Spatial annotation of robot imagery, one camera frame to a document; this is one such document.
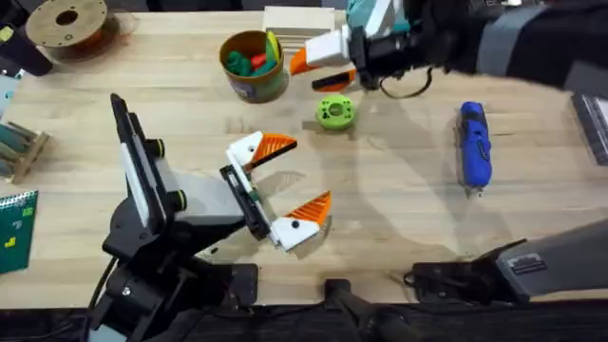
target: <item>cylindrical container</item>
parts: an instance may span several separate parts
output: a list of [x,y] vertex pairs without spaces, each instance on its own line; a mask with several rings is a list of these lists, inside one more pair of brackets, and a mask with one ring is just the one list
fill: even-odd
[[231,51],[238,51],[251,58],[266,52],[266,32],[251,30],[238,33],[221,46],[219,61],[228,76],[230,85],[244,101],[259,104],[271,101],[285,90],[287,74],[283,71],[284,54],[279,43],[279,60],[269,72],[256,77],[238,76],[226,69],[226,61]]
[[28,38],[8,25],[0,27],[0,56],[35,76],[46,75],[53,68],[53,64]]

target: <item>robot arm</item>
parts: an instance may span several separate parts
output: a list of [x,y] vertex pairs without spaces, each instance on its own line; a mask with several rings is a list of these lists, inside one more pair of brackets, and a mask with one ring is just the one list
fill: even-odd
[[370,21],[365,29],[343,27],[313,38],[293,58],[292,74],[353,62],[356,77],[328,78],[315,89],[329,82],[333,87],[327,89],[337,90],[358,79],[374,90],[386,77],[442,67],[608,97],[606,1],[521,7],[486,6],[479,0],[410,1],[405,13],[413,23],[410,32],[380,36],[368,30]]
[[[307,42],[292,60],[297,74],[352,62],[355,70],[317,80],[336,91],[357,80],[375,90],[417,67],[486,74],[608,98],[608,1],[487,6],[480,0],[409,1],[406,33],[344,27]],[[608,287],[603,265],[608,221],[517,241],[471,262],[418,263],[404,280],[420,301],[458,298],[489,304]]]

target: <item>blue glue gun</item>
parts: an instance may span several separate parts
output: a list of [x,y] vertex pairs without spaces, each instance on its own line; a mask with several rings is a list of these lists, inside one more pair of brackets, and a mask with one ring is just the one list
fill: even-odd
[[466,102],[460,111],[464,182],[467,190],[481,195],[492,178],[487,120],[481,104]]

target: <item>black bracket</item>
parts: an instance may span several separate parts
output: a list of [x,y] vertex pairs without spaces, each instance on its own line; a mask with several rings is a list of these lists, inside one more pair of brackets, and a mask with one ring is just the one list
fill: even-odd
[[415,263],[404,282],[421,303],[526,302],[529,298],[513,290],[495,262],[502,251],[523,242],[509,243],[470,262]]

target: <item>blue object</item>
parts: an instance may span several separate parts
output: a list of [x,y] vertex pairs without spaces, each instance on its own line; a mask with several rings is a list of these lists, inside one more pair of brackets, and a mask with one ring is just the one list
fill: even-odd
[[491,144],[484,108],[481,104],[466,102],[460,111],[465,185],[482,190],[492,178]]
[[[349,27],[356,28],[364,27],[370,19],[371,11],[376,4],[376,0],[348,0],[346,7],[346,21]],[[392,27],[393,32],[408,32],[410,29],[408,19],[406,19],[403,11],[395,13],[395,24]]]

